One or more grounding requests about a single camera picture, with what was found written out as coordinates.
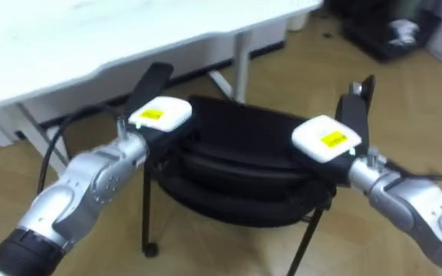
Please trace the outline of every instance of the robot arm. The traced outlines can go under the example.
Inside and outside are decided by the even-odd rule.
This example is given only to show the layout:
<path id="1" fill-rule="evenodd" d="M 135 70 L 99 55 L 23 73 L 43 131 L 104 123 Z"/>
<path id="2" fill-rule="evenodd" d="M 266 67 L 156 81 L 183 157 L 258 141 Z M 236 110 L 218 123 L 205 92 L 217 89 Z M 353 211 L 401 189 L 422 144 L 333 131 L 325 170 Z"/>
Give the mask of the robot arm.
<path id="1" fill-rule="evenodd" d="M 411 236 L 442 268 L 442 191 L 429 179 L 403 177 L 370 149 L 357 156 L 361 138 L 343 124 L 316 117 L 295 129 L 292 141 L 315 171 L 332 182 L 350 183 L 396 228 Z"/>
<path id="2" fill-rule="evenodd" d="M 51 275 L 151 151 L 191 114 L 186 101 L 157 97 L 130 115 L 130 130 L 119 124 L 115 141 L 73 158 L 0 244 L 0 276 Z"/>
<path id="3" fill-rule="evenodd" d="M 403 178 L 384 163 L 370 162 L 373 158 L 354 161 L 348 174 L 352 187 L 442 268 L 442 190 L 428 179 Z"/>

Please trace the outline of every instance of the white table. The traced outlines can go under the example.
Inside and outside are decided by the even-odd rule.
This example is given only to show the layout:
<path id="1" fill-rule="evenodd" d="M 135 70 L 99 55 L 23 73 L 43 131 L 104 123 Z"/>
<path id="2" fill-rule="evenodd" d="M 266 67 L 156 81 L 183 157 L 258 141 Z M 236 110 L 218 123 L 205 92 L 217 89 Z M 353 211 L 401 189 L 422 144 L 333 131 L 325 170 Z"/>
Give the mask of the white table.
<path id="1" fill-rule="evenodd" d="M 229 97 L 245 101 L 251 30 L 310 12 L 322 0 L 0 0 L 0 109 L 43 154 L 48 135 L 22 104 L 89 81 L 104 69 L 215 35 L 235 35 L 233 87 L 211 78 Z M 0 143 L 14 134 L 0 125 Z M 62 173 L 67 157 L 51 166 Z"/>

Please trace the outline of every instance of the black wire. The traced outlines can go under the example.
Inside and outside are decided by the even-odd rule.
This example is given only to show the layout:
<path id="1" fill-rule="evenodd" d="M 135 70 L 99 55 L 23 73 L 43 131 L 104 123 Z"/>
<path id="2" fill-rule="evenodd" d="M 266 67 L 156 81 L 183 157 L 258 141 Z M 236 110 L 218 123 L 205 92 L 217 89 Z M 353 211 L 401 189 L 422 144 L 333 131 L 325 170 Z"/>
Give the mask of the black wire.
<path id="1" fill-rule="evenodd" d="M 84 113 L 89 113 L 90 111 L 95 111 L 95 110 L 100 110 L 109 113 L 114 118 L 114 120 L 116 120 L 119 117 L 119 113 L 115 111 L 112 107 L 99 103 L 82 107 L 79 110 L 76 110 L 73 113 L 69 114 L 59 126 L 57 133 L 54 135 L 54 137 L 52 137 L 52 140 L 49 142 L 49 147 L 45 152 L 44 160 L 42 161 L 42 166 L 40 168 L 40 176 L 38 177 L 37 195 L 39 195 L 44 189 L 45 178 L 47 177 L 47 169 L 49 167 L 51 155 L 55 149 L 56 143 L 58 142 L 59 138 L 62 136 L 62 133 L 78 117 L 82 116 Z"/>
<path id="2" fill-rule="evenodd" d="M 416 174 L 409 172 L 404 167 L 398 165 L 394 161 L 388 160 L 386 163 L 386 167 L 398 171 L 402 176 L 409 178 L 423 178 L 434 181 L 442 181 L 442 173 L 429 173 L 429 174 Z"/>

